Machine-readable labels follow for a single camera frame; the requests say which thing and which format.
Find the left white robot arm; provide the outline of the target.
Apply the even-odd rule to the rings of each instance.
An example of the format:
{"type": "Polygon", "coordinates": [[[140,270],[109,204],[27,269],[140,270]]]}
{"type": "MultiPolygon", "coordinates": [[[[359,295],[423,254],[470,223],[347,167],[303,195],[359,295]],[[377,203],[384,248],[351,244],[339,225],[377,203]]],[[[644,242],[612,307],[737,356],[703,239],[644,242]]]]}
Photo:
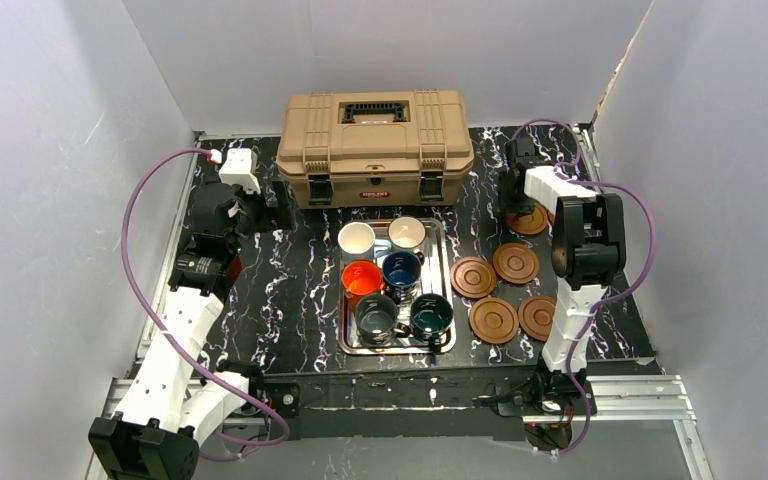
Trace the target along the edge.
{"type": "Polygon", "coordinates": [[[288,438],[259,367],[225,360],[210,369],[198,360],[242,271],[242,241],[293,226],[282,183],[272,187],[275,205],[250,174],[193,194],[191,234],[172,265],[165,303],[147,310],[157,332],[112,414],[95,418],[88,433],[107,478],[192,478],[204,442],[245,406],[279,425],[280,441],[288,438]]]}

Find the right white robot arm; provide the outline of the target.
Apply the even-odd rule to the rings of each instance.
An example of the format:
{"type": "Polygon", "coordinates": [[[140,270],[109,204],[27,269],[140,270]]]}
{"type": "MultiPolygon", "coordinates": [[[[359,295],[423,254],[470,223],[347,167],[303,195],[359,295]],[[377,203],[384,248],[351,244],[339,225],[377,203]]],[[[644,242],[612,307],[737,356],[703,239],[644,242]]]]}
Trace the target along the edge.
{"type": "Polygon", "coordinates": [[[508,216],[540,211],[553,218],[551,264],[557,277],[552,331],[542,351],[551,373],[577,374],[586,368],[592,308],[626,263],[621,198],[599,193],[594,184],[569,177],[553,166],[529,138],[504,147],[506,168],[499,176],[499,207],[508,216]]]}

